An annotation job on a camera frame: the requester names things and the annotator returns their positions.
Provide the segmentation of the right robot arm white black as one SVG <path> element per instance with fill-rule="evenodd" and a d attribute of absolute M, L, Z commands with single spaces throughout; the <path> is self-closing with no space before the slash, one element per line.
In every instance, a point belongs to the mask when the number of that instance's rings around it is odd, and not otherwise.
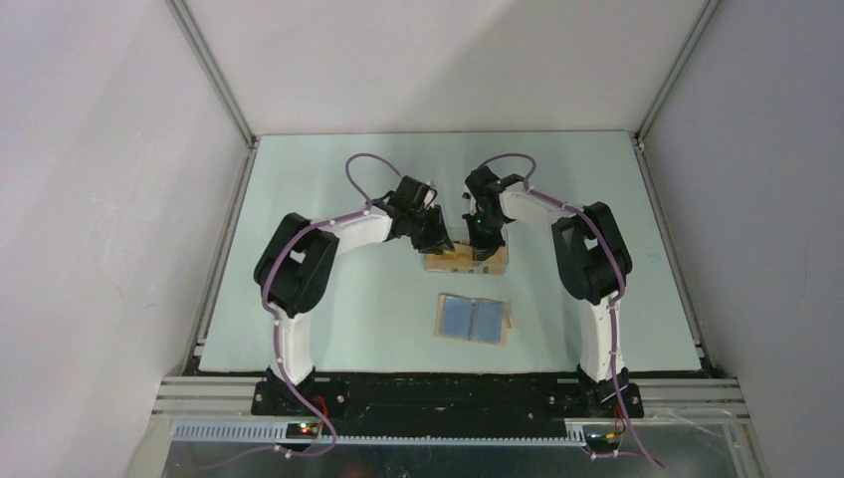
<path fill-rule="evenodd" d="M 486 260 L 506 244 L 504 228 L 520 221 L 549 233 L 557 272 L 565 291 L 583 305 L 580 314 L 582 409 L 603 416 L 613 409 L 627 385 L 620 352 L 618 315 L 632 259 L 609 206 L 563 202 L 528 185 L 517 174 L 499 177 L 482 165 L 465 179 L 464 214 L 477 260 Z"/>

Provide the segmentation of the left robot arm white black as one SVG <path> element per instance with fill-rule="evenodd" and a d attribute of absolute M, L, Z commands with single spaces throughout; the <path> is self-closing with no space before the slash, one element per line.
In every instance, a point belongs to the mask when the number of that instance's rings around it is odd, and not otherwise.
<path fill-rule="evenodd" d="M 453 248 L 438 191 L 427 182 L 403 176 L 384 195 L 366 199 L 352 212 L 321 220 L 286 215 L 258 263 L 253 278 L 262 307 L 273 321 L 274 358 L 270 372 L 282 380 L 277 403 L 303 414 L 315 401 L 306 380 L 314 373 L 311 312 L 326 292 L 334 261 L 358 248 L 407 238 L 420 254 Z"/>

